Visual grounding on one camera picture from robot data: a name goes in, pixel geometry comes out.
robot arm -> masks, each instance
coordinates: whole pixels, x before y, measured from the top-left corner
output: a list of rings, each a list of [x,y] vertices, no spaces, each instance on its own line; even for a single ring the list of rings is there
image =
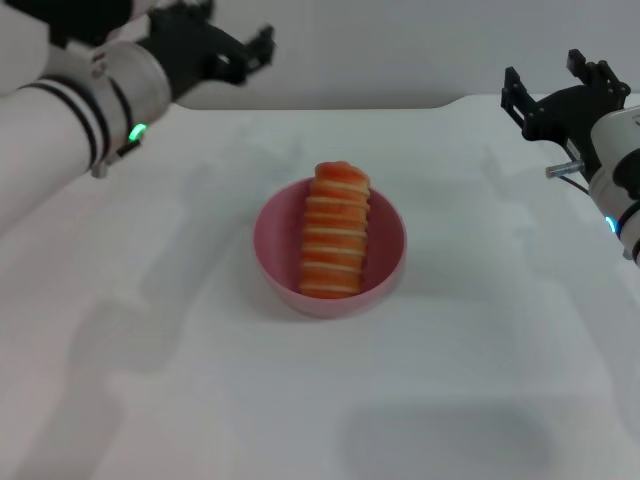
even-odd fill
[[[48,21],[54,2],[8,3]],[[60,8],[64,1],[55,3],[55,12],[65,10]],[[85,31],[81,21],[54,16],[54,42],[42,77],[0,101],[0,233],[76,177],[88,171],[105,177],[111,165],[140,146],[147,126],[202,81],[242,85],[271,63],[275,49],[271,27],[241,43],[212,26],[211,1],[154,9],[146,38],[91,49],[87,43],[101,44],[151,2],[66,3],[92,8],[124,3],[129,9],[94,22],[98,27],[92,31]],[[85,46],[74,43],[77,39]]]
[[[564,149],[570,162],[547,168],[547,177],[582,174],[625,256],[640,265],[640,107],[624,109],[631,89],[607,62],[587,63],[571,50],[567,67],[582,85],[539,102],[508,68],[501,106],[526,140],[548,140]]]

white tablecloth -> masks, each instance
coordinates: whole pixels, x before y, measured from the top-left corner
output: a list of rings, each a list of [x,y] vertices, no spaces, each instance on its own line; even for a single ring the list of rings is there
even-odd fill
[[[498,105],[175,107],[42,205],[0,243],[0,478],[640,478],[640,272]],[[320,322],[251,227],[338,159],[403,215],[407,269]]]

